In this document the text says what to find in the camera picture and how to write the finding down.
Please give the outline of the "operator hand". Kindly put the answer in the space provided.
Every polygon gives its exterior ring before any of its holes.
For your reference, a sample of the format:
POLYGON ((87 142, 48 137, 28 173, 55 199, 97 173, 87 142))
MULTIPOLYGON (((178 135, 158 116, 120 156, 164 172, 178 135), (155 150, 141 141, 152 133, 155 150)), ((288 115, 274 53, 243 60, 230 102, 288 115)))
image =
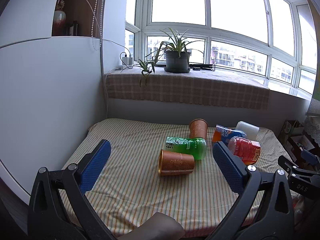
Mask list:
POLYGON ((140 227, 118 237, 119 240, 153 240, 153 239, 180 239, 185 230, 180 223, 163 214, 155 213, 140 227))

